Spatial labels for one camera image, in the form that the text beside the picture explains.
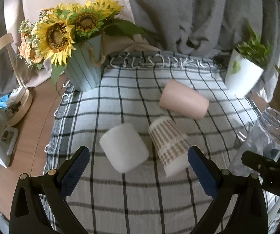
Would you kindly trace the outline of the clear blue plastic jar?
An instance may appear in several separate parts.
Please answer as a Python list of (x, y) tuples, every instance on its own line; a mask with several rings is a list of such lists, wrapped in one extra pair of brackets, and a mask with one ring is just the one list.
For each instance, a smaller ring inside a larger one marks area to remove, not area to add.
[(258, 117), (246, 139), (240, 145), (229, 165), (232, 174), (248, 176), (254, 170), (242, 164), (241, 157), (245, 151), (252, 151), (274, 161), (280, 157), (280, 112), (266, 107)]

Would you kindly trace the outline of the round wooden stand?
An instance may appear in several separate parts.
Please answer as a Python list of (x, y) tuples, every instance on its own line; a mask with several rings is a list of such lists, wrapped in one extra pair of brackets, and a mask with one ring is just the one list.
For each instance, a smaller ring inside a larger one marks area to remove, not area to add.
[(13, 42), (14, 40), (11, 33), (7, 33), (0, 37), (0, 53), (7, 50), (13, 72), (18, 82), (18, 88), (12, 91), (6, 102), (7, 108), (5, 111), (9, 111), (6, 123), (8, 127), (13, 127), (21, 121), (21, 119), (29, 111), (33, 100), (31, 92), (23, 84), (18, 75), (18, 71), (16, 70), (16, 61), (13, 56), (11, 46)]

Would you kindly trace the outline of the black white plaid tablecloth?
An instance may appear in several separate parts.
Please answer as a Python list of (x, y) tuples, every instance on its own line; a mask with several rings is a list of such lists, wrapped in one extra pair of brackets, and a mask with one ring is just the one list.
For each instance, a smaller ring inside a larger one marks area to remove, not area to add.
[[(88, 91), (64, 85), (55, 111), (44, 169), (58, 168), (82, 145), (90, 162), (67, 203), (88, 233), (189, 233), (211, 202), (193, 170), (167, 177), (148, 133), (149, 125), (171, 117), (203, 154), (227, 168), (260, 115), (249, 98), (237, 98), (224, 84), (217, 61), (166, 51), (121, 52), (108, 57), (99, 86)], [(195, 121), (160, 108), (164, 87), (174, 79), (209, 100)], [(99, 145), (102, 135), (131, 123), (149, 151), (139, 167), (118, 173)]]

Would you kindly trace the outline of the white cup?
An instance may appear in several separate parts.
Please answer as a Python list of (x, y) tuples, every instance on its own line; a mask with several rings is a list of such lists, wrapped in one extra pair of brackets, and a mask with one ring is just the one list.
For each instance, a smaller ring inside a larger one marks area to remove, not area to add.
[(100, 138), (99, 144), (113, 168), (119, 173), (133, 170), (149, 157), (144, 141), (130, 123), (120, 124), (108, 130)]

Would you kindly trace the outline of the pink cup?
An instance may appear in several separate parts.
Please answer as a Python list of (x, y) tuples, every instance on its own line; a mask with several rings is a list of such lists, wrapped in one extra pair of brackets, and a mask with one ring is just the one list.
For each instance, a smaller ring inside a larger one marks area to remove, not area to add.
[(205, 117), (209, 100), (197, 91), (172, 79), (168, 81), (162, 92), (159, 106), (184, 117), (199, 120)]

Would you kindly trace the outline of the plaid patterned paper cup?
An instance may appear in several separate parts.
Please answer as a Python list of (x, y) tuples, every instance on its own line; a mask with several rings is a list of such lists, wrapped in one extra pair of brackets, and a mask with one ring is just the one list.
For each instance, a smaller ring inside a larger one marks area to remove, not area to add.
[(166, 177), (177, 175), (190, 166), (188, 150), (192, 142), (170, 117), (164, 116), (154, 120), (148, 132)]

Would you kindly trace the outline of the beige fabric cover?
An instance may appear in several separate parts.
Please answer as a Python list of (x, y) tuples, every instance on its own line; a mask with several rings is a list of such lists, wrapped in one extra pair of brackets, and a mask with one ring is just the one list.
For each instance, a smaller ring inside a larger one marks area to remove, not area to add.
[[(81, 3), (87, 0), (4, 0), (4, 18), (7, 33), (11, 33), (14, 42), (12, 48), (15, 54), (18, 54), (20, 46), (20, 34), (18, 32), (20, 23), (29, 19), (35, 22), (41, 9), (56, 7), (59, 3)], [(134, 24), (134, 13), (129, 0), (116, 0), (120, 5), (123, 5), (121, 17), (131, 21)], [(105, 37), (106, 54), (111, 54), (119, 51), (160, 51), (161, 49), (149, 45), (148, 37), (142, 39), (140, 35), (134, 36), (135, 41), (127, 37)], [(16, 60), (16, 71), (23, 85), (27, 87), (36, 87), (51, 77), (50, 62), (45, 62), (44, 69), (37, 71), (36, 68), (28, 67), (23, 59)]]

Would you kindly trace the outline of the sunflower bouquet blue pot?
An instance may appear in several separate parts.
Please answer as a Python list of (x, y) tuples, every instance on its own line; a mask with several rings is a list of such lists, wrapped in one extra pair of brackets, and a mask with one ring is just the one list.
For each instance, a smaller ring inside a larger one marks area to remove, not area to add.
[(21, 22), (18, 57), (37, 69), (49, 61), (53, 83), (65, 73), (76, 90), (90, 91), (101, 81), (105, 35), (131, 40), (137, 34), (148, 35), (144, 28), (118, 18), (122, 9), (115, 0), (60, 3), (43, 9), (36, 22)]

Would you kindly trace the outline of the white pot green plant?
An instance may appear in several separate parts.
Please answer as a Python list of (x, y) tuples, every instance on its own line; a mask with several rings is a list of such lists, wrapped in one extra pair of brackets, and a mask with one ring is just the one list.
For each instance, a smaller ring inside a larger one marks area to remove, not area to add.
[(256, 93), (269, 103), (280, 73), (280, 28), (261, 36), (247, 23), (243, 40), (234, 46), (225, 75), (225, 86), (236, 97)]

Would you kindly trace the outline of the grey blanket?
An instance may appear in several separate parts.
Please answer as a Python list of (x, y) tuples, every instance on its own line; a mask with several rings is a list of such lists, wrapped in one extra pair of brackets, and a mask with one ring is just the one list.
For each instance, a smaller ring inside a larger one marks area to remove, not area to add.
[[(261, 36), (280, 28), (279, 0), (129, 0), (135, 23), (159, 37), (161, 50), (210, 58), (233, 49), (247, 23)], [(0, 0), (0, 37), (7, 34)]]

